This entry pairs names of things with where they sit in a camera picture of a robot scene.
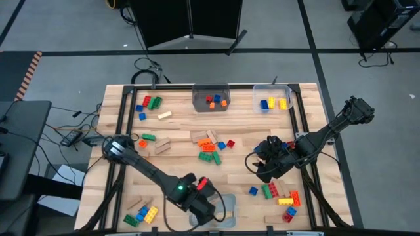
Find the white paper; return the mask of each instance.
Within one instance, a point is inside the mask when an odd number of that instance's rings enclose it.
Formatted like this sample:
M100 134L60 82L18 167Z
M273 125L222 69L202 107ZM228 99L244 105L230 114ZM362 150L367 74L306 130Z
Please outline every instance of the white paper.
M63 177L65 177L69 180L75 181L75 183L78 186L81 186L81 181L82 181L82 179L85 175L85 173L83 173L79 170L76 170L74 168L70 168L66 165L61 165L61 167L58 169L58 173L60 173ZM67 183L67 184L73 184L70 181L63 179L57 173L55 174L53 180L63 182L63 183ZM68 216L75 216L77 210L79 209L80 200L47 196L44 199L40 200L38 202L38 204L43 205L44 207L48 207L48 208L51 208L53 210L59 211L59 212L64 213Z

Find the green lego brick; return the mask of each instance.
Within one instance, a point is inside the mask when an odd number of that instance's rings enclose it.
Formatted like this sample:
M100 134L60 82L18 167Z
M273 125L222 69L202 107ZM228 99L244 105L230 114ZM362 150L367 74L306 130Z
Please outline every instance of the green lego brick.
M268 185L264 184L261 186L262 192L264 193L265 199L271 199L273 196L271 195L270 189L268 188Z
M149 141L155 141L156 137L152 134L142 134L142 139L149 140Z
M199 153L198 158L200 158L203 161L211 162L213 159L212 155L205 154L204 152Z
M217 151L213 152L213 158L216 161L216 165L222 164L221 158L219 157L219 154L217 153Z
M156 97L155 100L153 101L153 108L159 108L161 103L162 103L162 98Z
M147 108L149 108L149 110L153 110L153 108L154 108L153 104L155 103L155 99L156 98L150 99L149 106L147 107Z
M138 223L140 223L138 220L136 220L136 218L130 215L125 215L124 222L133 227L137 227Z

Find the transparent container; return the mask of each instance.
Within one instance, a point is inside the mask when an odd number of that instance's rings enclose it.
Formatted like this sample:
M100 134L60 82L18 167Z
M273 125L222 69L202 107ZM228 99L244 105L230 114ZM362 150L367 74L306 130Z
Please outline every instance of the transparent container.
M210 103L205 99L207 96L220 95L220 102L215 102L215 107L210 108ZM230 104L230 90L227 83L194 84L192 85L192 104L197 112L227 111Z
M275 99L273 109L263 109L261 100L270 97ZM280 109L280 100L285 100L284 109ZM293 107L291 100L291 89L287 85L254 85L253 87L253 110L255 113L281 113Z
M224 201L224 205L226 206L227 212L233 212L233 217L224 219L223 222L217 222L215 220L211 220L210 222L207 222L206 224L200 226L200 227L208 227L213 229L228 229L233 228L236 225L236 196L234 194L222 194L222 198ZM216 210L215 215L217 213L223 213L223 204L222 201L220 201L219 196L217 194L214 194L208 198L208 200L212 203L216 199ZM198 224L196 216L193 214L190 215L190 225L196 226Z

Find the wooden tabletop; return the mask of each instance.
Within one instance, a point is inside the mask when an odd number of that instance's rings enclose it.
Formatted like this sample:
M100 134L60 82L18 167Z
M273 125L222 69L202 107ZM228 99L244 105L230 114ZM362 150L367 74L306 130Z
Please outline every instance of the wooden tabletop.
M301 83L300 86L309 128L311 131L317 131L326 125L326 117L317 84ZM106 87L98 122L98 131L102 134L115 134L122 89L123 85L108 85ZM255 113L252 108L251 89L230 90L232 101L228 111L213 113L197 113L194 111L191 90L140 91L137 94L136 104L141 104L145 95L160 96L163 98L163 102L159 109L145 111L147 115L147 120L145 121L140 121L138 112L135 112L133 132L139 135L142 133L153 134L157 139L166 137L171 139L171 149L159 155L155 155L154 145L152 142L149 142L146 148L150 152L148 161L168 175L182 177L192 172L197 178L202 176L208 177L222 194L233 193L237 200L236 226L232 229L224 230L261 231L266 230L267 225L273 225L275 230L310 229L303 183L299 170L293 168L280 178L289 187L295 187L299 191L302 206L297 207L297 215L289 224L266 224L264 222L265 216L280 217L288 206L278 205L275 199L266 200L261 191L263 183L254 174L248 172L243 163L245 156L252 152L253 148L260 141L266 139L268 135L276 135L282 140L293 140L289 112L285 111L280 114ZM130 103L131 95L127 99L125 108L123 132L127 128ZM297 104L296 97L293 98L293 103ZM302 132L299 111L297 108L295 110L299 130ZM159 120L158 115L166 111L172 111L173 115L170 118ZM200 148L193 144L190 139L191 132L210 129L216 130L225 143L228 140L235 141L234 148L226 148L223 151L219 151L222 160L220 166L199 160ZM135 146L137 150L141 149L137 144ZM335 156L333 146L326 146L323 152ZM100 156L100 148L94 147L89 166ZM100 160L87 173L75 229L87 223L103 200L108 167L109 163L107 161ZM351 224L352 218L337 163L321 154L318 157L318 170L325 198L341 218ZM259 189L259 193L255 197L248 193L251 186ZM152 197L152 205L159 209L153 222L151 224L142 222L136 228L124 223L123 219L126 214L135 216L138 212L138 206L127 210L129 203L132 203L139 197L146 196ZM318 202L314 197L313 201L319 225L321 218ZM109 209L107 227L111 226L114 201L110 203ZM182 231L191 228L188 221L189 214L189 212L179 210L171 203L167 204L168 222L175 230ZM159 231L168 231L163 221L162 192L155 183L134 168L129 167L125 174L118 231L150 231L152 226L158 226ZM197 231L207 230L209 228L197 228Z

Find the gray floor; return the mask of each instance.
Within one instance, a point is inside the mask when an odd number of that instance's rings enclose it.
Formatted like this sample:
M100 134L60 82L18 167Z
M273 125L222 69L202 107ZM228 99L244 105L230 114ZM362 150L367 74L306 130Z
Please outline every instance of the gray floor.
M316 46L355 48L345 12L338 0L304 0ZM0 29L7 23L17 0L0 1ZM400 47L420 47L420 35L407 24L393 40ZM302 18L295 0L244 0L241 28L249 33L243 48L308 48ZM183 40L166 49L225 48L228 43ZM0 50L135 50L135 33L118 11L102 1L26 1ZM420 187L416 157L420 149L415 134L419 125L420 54L393 54L395 65L363 69L358 54L321 54L320 59L333 106L338 112L350 95L365 98L377 109L368 125L348 128L343 142L352 181L367 228L420 231L417 203ZM51 100L54 105L93 111L107 84L129 83L138 56L42 57L26 94L27 100ZM174 83L200 82L318 82L310 54L221 54L151 56ZM382 63L384 54L369 62ZM138 82L147 82L141 77ZM52 110L53 126L77 124L71 113ZM50 130L45 133L58 140ZM54 164L65 163L58 148L42 142ZM64 148L71 163L86 163L90 150L84 145ZM40 156L41 170L46 161ZM72 220L63 223L68 228ZM52 220L42 220L42 232L53 228Z

